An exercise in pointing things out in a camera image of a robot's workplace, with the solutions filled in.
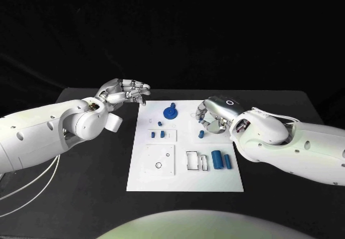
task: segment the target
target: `black background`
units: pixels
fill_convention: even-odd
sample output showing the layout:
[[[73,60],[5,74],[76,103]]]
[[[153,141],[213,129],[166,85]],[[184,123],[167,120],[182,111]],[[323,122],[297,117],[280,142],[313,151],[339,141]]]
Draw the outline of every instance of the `black background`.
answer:
[[[336,6],[202,1],[0,3],[1,114],[112,78],[154,89],[301,90],[342,127]]]

